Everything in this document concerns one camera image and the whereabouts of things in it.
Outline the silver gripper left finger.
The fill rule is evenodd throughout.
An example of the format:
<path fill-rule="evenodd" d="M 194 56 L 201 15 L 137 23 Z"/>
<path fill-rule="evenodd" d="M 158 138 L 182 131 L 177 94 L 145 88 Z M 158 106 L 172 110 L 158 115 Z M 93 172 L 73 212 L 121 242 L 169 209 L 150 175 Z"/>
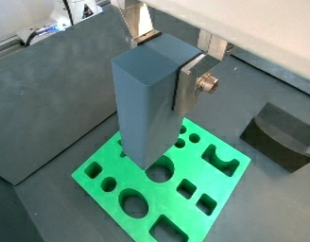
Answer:
<path fill-rule="evenodd" d="M 140 0 L 110 0 L 110 4 L 120 10 L 128 30 L 132 48 L 150 41 L 161 35 L 154 29 L 148 5 Z"/>

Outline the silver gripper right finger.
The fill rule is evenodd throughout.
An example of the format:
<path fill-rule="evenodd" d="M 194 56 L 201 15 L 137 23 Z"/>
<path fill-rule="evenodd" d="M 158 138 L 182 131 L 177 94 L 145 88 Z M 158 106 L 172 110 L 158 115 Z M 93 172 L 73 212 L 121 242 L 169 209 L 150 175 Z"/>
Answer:
<path fill-rule="evenodd" d="M 210 95 L 217 90 L 220 80 L 213 76 L 213 69 L 234 49 L 232 43 L 205 30 L 200 31 L 197 47 L 201 54 L 178 70 L 173 110 L 180 116 L 194 107 L 201 92 Z"/>

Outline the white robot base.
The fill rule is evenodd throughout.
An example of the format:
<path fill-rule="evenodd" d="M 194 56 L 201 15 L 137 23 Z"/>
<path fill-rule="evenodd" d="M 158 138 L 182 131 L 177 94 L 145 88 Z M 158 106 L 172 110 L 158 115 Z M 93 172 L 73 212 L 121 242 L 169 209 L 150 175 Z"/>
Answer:
<path fill-rule="evenodd" d="M 102 12 L 96 0 L 53 0 L 53 10 L 49 17 L 16 32 L 24 46 L 30 46 L 68 27 Z"/>

